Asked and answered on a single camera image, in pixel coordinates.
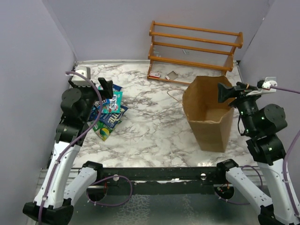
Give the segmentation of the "teal white candy bag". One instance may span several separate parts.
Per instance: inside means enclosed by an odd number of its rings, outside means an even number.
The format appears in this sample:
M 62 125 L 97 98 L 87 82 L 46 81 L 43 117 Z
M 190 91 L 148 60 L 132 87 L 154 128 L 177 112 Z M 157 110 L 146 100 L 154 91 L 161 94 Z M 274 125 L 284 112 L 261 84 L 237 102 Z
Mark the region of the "teal white candy bag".
M 120 105 L 122 100 L 122 91 L 114 91 L 113 97 L 109 99 L 109 103 L 103 106 L 102 113 L 120 113 Z

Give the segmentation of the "blue candy packet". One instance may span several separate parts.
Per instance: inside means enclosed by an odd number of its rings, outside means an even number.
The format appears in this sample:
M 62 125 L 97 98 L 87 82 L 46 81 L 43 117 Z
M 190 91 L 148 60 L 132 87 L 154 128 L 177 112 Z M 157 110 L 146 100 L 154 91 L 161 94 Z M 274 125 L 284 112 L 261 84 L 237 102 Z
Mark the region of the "blue candy packet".
M 110 100 L 105 99 L 105 100 L 102 101 L 102 106 L 105 106 L 109 103 L 110 103 Z M 100 109 L 100 102 L 96 101 L 93 108 L 92 108 L 91 114 L 98 114 L 99 109 Z

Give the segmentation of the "dark blue snack packet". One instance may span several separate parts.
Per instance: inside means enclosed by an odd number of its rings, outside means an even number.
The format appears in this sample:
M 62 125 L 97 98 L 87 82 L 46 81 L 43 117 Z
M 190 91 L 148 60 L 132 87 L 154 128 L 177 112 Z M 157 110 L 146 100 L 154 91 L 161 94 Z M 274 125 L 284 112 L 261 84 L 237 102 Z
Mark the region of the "dark blue snack packet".
M 93 107 L 89 117 L 89 121 L 94 121 L 96 119 L 96 117 L 98 116 L 98 110 L 99 108 Z M 102 113 L 99 122 L 105 124 L 111 129 L 114 129 L 114 127 L 119 123 L 121 117 L 127 110 L 128 108 L 126 106 L 121 105 L 120 113 Z

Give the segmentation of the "brown paper bag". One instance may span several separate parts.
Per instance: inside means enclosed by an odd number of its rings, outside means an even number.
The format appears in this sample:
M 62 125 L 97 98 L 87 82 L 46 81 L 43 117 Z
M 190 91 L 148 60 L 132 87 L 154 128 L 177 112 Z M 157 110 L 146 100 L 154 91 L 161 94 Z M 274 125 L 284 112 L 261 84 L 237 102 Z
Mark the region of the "brown paper bag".
M 234 109 L 232 99 L 218 102 L 218 83 L 232 84 L 225 76 L 197 76 L 183 91 L 182 104 L 187 121 L 201 150 L 224 153 L 229 142 Z

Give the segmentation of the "green snack packet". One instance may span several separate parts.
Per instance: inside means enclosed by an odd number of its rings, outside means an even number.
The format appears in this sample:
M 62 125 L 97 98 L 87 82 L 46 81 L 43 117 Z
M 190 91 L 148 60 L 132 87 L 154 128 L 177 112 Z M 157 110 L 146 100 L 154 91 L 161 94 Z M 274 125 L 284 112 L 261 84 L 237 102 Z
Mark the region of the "green snack packet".
M 101 140 L 105 141 L 115 130 L 115 127 L 120 123 L 121 121 L 118 121 L 117 123 L 113 124 L 98 121 L 93 127 L 93 131 Z

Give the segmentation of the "teal red snack packet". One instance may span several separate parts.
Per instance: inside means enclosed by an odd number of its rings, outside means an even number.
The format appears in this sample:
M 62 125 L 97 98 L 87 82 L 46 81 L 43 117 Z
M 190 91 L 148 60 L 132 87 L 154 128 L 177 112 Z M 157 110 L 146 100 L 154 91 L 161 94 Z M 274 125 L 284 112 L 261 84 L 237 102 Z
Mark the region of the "teal red snack packet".
M 113 84 L 112 85 L 112 90 L 113 91 L 121 91 L 122 87 L 121 86 L 118 86 L 116 84 Z M 98 90 L 103 90 L 103 87 L 101 85 L 98 86 Z

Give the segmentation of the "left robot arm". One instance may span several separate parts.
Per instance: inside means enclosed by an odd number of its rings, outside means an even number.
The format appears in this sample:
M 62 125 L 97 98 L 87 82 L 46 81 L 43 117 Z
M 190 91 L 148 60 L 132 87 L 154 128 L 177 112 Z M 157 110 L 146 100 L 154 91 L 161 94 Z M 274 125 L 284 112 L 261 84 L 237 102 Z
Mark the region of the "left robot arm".
M 56 128 L 47 174 L 34 200 L 26 203 L 22 210 L 39 225 L 67 225 L 76 202 L 87 187 L 103 181 L 102 166 L 88 163 L 71 183 L 67 183 L 73 162 L 90 131 L 88 121 L 95 102 L 113 96 L 113 82 L 104 78 L 98 81 L 102 86 L 99 94 L 90 85 L 78 86 L 70 81 L 71 88 L 61 96 L 62 117 Z

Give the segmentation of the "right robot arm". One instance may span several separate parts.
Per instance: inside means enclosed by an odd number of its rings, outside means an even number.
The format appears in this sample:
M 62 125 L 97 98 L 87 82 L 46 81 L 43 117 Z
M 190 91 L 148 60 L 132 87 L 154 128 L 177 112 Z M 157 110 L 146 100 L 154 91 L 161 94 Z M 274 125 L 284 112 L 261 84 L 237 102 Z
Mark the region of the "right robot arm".
M 233 160 L 218 163 L 215 177 L 220 183 L 230 182 L 254 208 L 262 225 L 298 225 L 300 202 L 296 196 L 287 168 L 289 155 L 299 138 L 295 136 L 288 150 L 277 136 L 287 127 L 285 111 L 276 104 L 259 109 L 257 99 L 280 88 L 274 78 L 260 80 L 257 86 L 238 82 L 233 87 L 219 83 L 218 102 L 233 101 L 230 107 L 239 111 L 244 126 L 243 136 L 249 137 L 247 148 L 261 170 L 269 190 L 266 195 Z

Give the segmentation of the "red white small box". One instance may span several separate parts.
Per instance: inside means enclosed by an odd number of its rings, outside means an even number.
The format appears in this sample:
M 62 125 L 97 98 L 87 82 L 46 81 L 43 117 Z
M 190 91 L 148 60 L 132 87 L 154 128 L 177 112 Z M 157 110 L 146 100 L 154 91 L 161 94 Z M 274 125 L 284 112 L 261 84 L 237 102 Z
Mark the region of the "red white small box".
M 153 72 L 153 71 L 150 71 L 149 76 L 155 77 L 155 78 L 160 78 L 161 73 L 160 73 L 160 72 Z

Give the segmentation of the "small open cardboard box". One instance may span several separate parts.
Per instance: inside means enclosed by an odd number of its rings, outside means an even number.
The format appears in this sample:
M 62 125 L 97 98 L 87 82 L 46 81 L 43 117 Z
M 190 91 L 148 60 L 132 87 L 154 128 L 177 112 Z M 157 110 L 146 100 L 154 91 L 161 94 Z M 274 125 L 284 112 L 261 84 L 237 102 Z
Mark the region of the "small open cardboard box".
M 175 80 L 177 78 L 178 78 L 178 73 L 176 73 L 175 71 L 172 71 L 165 76 L 165 79 L 167 80 Z

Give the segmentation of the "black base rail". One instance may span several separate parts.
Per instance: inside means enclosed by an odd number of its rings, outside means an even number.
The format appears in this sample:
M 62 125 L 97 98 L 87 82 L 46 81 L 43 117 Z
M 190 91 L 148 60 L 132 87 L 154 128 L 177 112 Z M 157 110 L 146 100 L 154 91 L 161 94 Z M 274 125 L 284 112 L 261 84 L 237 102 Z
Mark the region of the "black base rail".
M 213 194 L 214 185 L 227 182 L 225 173 L 238 164 L 228 159 L 213 167 L 120 167 L 105 168 L 87 161 L 83 167 L 96 171 L 93 195 Z

